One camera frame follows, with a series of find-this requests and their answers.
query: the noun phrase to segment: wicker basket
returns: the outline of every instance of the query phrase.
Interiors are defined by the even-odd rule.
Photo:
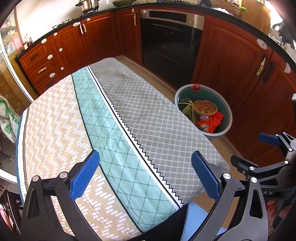
[[[211,4],[214,7],[224,8],[236,16],[239,16],[241,14],[241,9],[238,6],[232,4],[231,2],[224,0],[211,0]]]

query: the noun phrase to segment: teal bucket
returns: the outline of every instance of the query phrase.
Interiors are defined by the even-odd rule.
[[[208,100],[214,103],[218,111],[223,114],[221,124],[215,129],[214,133],[203,132],[208,139],[219,138],[230,129],[232,124],[232,113],[226,100],[213,89],[200,85],[199,92],[193,92],[193,85],[185,85],[181,87],[175,95],[175,106],[182,111],[186,105],[178,104],[178,100],[190,99],[192,102],[196,100]]]

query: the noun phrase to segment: built-in black oven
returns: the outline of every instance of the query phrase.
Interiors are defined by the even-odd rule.
[[[141,10],[143,63],[176,88],[190,84],[204,17],[170,10]]]

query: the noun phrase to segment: red label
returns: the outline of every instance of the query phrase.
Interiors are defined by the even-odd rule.
[[[200,90],[200,85],[199,84],[193,84],[192,92],[199,92],[199,90]]]

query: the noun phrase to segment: pot handle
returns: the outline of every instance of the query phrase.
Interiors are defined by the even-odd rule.
[[[86,0],[81,1],[80,3],[76,4],[75,6],[76,6],[76,7],[80,7],[80,6],[82,6],[82,3],[83,3],[84,1],[86,1]]]

